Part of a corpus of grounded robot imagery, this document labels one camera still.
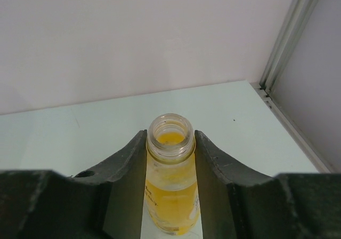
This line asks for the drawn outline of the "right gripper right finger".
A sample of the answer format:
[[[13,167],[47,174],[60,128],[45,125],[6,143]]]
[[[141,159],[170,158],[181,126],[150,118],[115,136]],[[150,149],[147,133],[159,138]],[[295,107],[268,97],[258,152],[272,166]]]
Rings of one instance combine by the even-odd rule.
[[[204,238],[340,238],[340,174],[262,174],[196,131]]]

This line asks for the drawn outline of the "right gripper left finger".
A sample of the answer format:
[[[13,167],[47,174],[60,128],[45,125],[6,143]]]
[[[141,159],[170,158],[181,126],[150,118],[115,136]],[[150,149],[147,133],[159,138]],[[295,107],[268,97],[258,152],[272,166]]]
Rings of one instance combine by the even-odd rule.
[[[1,171],[1,238],[139,238],[147,132],[67,177],[52,170]]]

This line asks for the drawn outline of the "yellow honey pomelo bottle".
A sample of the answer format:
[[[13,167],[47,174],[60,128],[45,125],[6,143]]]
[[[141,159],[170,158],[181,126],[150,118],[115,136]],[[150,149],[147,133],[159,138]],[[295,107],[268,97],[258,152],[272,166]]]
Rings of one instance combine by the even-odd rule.
[[[196,140],[185,117],[162,114],[147,131],[145,202],[154,224],[170,235],[183,235],[200,216],[196,176]]]

